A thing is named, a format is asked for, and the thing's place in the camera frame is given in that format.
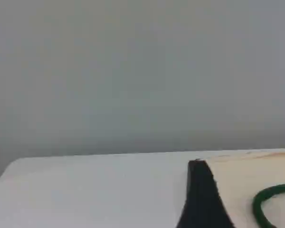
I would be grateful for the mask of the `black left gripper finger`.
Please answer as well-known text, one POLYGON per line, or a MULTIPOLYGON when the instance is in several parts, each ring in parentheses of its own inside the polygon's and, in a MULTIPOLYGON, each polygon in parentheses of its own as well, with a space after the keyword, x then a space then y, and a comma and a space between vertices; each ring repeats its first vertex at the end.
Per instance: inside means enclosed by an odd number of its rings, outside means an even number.
POLYGON ((186 199, 178 228, 233 228, 210 167, 204 160, 188 162, 186 199))

